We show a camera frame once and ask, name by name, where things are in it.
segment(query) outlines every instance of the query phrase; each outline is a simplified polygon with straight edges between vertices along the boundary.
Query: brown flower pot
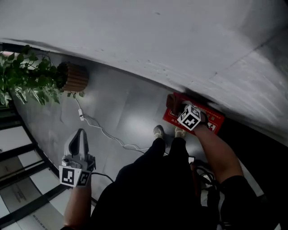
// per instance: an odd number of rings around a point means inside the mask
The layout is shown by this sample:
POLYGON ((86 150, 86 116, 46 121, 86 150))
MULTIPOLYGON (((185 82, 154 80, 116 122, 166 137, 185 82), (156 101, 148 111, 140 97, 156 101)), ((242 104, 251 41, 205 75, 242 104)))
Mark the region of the brown flower pot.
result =
POLYGON ((67 77, 65 85, 62 87, 63 90, 80 92, 86 88, 88 84, 88 72, 85 67, 70 62, 62 62, 59 67, 67 77))

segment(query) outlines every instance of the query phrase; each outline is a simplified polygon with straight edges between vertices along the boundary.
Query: red box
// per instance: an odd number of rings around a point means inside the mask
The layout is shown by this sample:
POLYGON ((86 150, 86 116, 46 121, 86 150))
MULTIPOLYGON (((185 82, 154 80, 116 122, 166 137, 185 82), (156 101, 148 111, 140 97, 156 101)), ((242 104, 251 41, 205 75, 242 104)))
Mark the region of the red box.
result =
MULTIPOLYGON (((215 134, 217 134, 220 130, 221 125, 224 122, 225 117, 217 112, 215 112, 214 110, 207 108, 193 100, 191 100, 190 98, 186 97, 185 95, 182 95, 180 93, 173 93, 176 97, 179 97, 182 101, 191 101, 194 105, 196 105, 197 107, 203 109, 206 111, 207 117, 208 117, 208 126, 209 129, 214 132, 215 134)), ((170 109, 166 109, 166 112, 163 116, 163 120, 178 126, 179 128, 182 128, 184 130, 186 130, 187 132, 195 135, 194 131, 190 131, 188 130, 186 127, 184 127, 183 125, 181 125, 178 121, 177 121, 178 117, 177 115, 174 115, 172 113, 172 111, 170 109)))

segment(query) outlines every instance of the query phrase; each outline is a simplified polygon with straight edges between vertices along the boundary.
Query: sneaker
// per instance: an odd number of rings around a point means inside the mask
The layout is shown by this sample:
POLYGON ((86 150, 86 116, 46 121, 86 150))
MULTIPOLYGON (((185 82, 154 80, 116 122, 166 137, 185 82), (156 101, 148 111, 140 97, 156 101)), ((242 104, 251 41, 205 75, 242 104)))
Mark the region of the sneaker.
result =
POLYGON ((157 125, 154 128, 153 133, 154 133, 155 139, 157 139, 157 138, 164 139, 164 129, 163 129, 163 127, 161 125, 157 125))
POLYGON ((175 128, 175 138, 180 137, 180 138, 184 139, 185 138, 185 134, 186 134, 185 130, 183 130, 183 129, 179 128, 179 127, 175 128))

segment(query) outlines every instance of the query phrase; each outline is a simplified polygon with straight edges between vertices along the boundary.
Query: tiled floor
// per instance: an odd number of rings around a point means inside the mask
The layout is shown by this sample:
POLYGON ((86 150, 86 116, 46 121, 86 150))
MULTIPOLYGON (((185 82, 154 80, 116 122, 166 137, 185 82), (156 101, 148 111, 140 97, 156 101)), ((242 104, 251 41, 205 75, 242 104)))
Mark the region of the tiled floor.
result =
MULTIPOLYGON (((78 97, 78 100, 84 113, 96 118, 109 134, 122 139, 125 144, 148 148, 153 142, 153 128, 161 124, 169 135, 166 149, 169 152, 174 127, 162 120, 162 117, 166 109, 166 97, 171 90, 95 62, 59 54, 50 56, 55 65, 62 61, 71 61, 87 67, 89 84, 85 97, 78 97)), ((96 157, 97 172, 115 179, 123 166, 142 155, 134 150, 125 150, 117 141, 106 138, 98 128, 81 122, 76 101, 65 94, 60 99, 60 105, 50 102, 40 106, 33 99, 26 105, 21 104, 17 98, 14 101, 40 148, 56 166, 64 154, 65 141, 78 128, 84 128, 87 132, 90 154, 96 157)), ((200 142, 195 136, 187 135, 186 141, 187 151, 191 155, 205 159, 200 142)), ((92 180, 92 194, 98 199, 110 182, 98 175, 94 175, 92 180)))

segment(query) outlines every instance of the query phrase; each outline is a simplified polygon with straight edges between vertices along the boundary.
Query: white extension cord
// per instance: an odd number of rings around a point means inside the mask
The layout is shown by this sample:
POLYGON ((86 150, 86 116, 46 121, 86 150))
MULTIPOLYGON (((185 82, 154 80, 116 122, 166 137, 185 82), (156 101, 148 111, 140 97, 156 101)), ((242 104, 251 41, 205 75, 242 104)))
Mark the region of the white extension cord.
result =
POLYGON ((80 106, 80 104, 79 104, 79 102, 78 102, 78 100, 77 100, 77 98, 75 98, 75 100, 76 100, 76 102, 77 102, 77 104, 78 104, 78 106, 79 106, 78 113, 79 113, 79 117, 80 117, 80 120, 81 120, 81 121, 84 121, 84 120, 85 120, 89 126, 101 129, 101 132, 103 133, 104 136, 108 137, 109 139, 118 141, 119 144, 120 144, 124 149, 127 149, 127 150, 135 150, 135 151, 139 151, 139 152, 141 152, 141 153, 144 153, 144 152, 142 152, 142 150, 147 150, 147 149, 149 149, 149 148, 140 149, 137 145, 132 145, 132 144, 127 144, 127 145, 125 145, 122 140, 120 140, 120 139, 118 139, 118 138, 116 138, 116 137, 113 137, 112 135, 110 135, 109 133, 107 133, 107 132, 100 126, 99 122, 98 122, 95 118, 92 118, 92 117, 84 114, 84 113, 83 113, 83 110, 81 109, 81 106, 80 106), (88 118, 93 119, 94 121, 96 121, 96 122, 98 123, 98 126, 90 124, 89 121, 85 118, 86 116, 87 116, 88 118))

